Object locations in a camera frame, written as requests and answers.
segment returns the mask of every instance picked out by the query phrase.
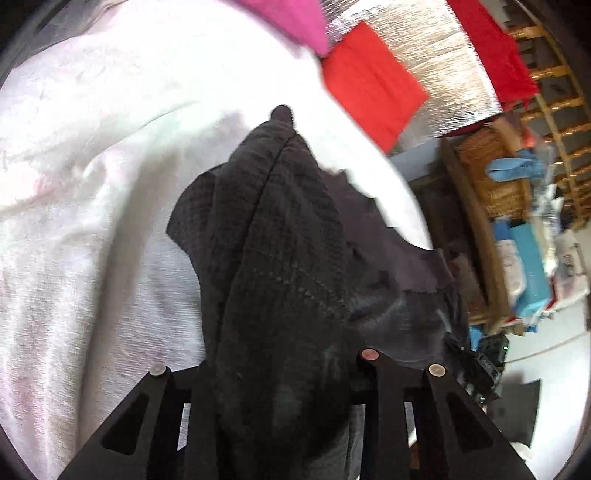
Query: black knit fabric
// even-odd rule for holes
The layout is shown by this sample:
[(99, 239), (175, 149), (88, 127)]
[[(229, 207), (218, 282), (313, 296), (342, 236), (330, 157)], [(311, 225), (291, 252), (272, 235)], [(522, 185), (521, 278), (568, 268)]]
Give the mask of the black knit fabric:
[[(351, 354), (342, 227), (306, 143), (287, 122), (260, 125), (187, 188), (167, 232), (199, 276), (231, 473), (309, 478), (346, 424)], [(339, 455), (318, 478), (343, 478)]]
[[(356, 478), (362, 410), (349, 405), (349, 378), (358, 351), (372, 345), (424, 368), (445, 357), (450, 318), (464, 334), (449, 272), (424, 251), (398, 270), (387, 265), (419, 251), (392, 246), (373, 200), (347, 182), (333, 188), (292, 121), (275, 109), (186, 189), (168, 225), (199, 276), (228, 478)], [(357, 228), (385, 243), (352, 233), (345, 211), (359, 201), (373, 210)]]

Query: magenta fabric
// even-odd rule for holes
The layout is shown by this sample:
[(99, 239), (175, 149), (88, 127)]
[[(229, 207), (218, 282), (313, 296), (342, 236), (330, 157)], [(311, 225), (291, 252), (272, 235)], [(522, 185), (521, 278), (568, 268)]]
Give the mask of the magenta fabric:
[(329, 52), (326, 20), (317, 0), (235, 0), (299, 45), (324, 57)]

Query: white fabric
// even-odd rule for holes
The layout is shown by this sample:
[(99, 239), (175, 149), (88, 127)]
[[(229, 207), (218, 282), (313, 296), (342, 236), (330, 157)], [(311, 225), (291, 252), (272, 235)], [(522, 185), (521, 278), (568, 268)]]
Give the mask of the white fabric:
[(199, 285), (164, 235), (174, 201), (278, 104), (323, 168), (430, 248), (389, 161), (311, 52), (216, 0), (129, 0), (0, 90), (0, 423), (40, 480), (161, 360), (203, 358)]

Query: red fabric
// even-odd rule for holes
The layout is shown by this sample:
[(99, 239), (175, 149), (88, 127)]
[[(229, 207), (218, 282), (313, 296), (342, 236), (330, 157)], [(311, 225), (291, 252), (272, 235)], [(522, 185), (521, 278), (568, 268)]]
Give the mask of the red fabric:
[(322, 61), (322, 74), (332, 96), (386, 153), (429, 97), (364, 22)]
[(507, 35), (478, 0), (447, 0), (468, 34), (501, 103), (527, 100), (539, 93)]

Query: screw head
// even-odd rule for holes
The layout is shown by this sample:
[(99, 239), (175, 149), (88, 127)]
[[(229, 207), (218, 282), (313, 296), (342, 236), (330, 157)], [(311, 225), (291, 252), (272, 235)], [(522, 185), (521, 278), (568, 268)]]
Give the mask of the screw head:
[(439, 364), (433, 364), (429, 367), (429, 373), (434, 377), (442, 377), (445, 375), (445, 367)]
[(166, 373), (166, 365), (161, 364), (159, 362), (155, 363), (150, 368), (150, 375), (152, 375), (153, 377), (160, 377), (161, 375), (164, 375), (165, 373)]
[(365, 350), (363, 350), (361, 352), (361, 357), (364, 360), (367, 360), (369, 362), (373, 362), (374, 360), (377, 360), (379, 357), (379, 353), (374, 350), (373, 348), (366, 348)]

